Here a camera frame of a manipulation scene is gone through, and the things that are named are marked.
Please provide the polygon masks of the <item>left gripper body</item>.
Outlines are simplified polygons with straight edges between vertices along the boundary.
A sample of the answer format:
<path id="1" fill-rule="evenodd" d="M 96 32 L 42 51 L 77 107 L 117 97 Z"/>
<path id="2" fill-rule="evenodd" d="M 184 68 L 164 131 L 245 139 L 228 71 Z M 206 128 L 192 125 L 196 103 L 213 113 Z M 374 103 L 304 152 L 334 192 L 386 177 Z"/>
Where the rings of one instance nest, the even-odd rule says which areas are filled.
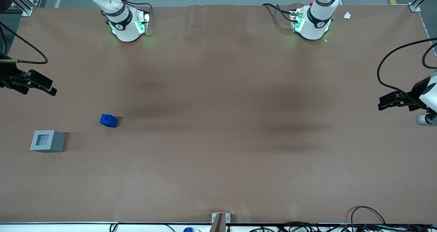
<path id="1" fill-rule="evenodd" d="M 417 104 L 408 106 L 409 111 L 418 109 L 437 110 L 437 76 L 429 76 L 416 84 L 408 93 Z"/>

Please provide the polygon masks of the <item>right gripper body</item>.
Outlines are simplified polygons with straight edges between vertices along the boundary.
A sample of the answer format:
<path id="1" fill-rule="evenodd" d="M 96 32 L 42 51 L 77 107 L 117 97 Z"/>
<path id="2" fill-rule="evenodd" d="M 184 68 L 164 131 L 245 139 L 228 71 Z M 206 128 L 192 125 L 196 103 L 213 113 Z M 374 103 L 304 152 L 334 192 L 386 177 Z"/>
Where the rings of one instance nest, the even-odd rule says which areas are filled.
<path id="1" fill-rule="evenodd" d="M 19 70 L 16 63 L 0 64 L 0 87 L 15 90 L 21 94 L 27 94 L 28 72 Z"/>

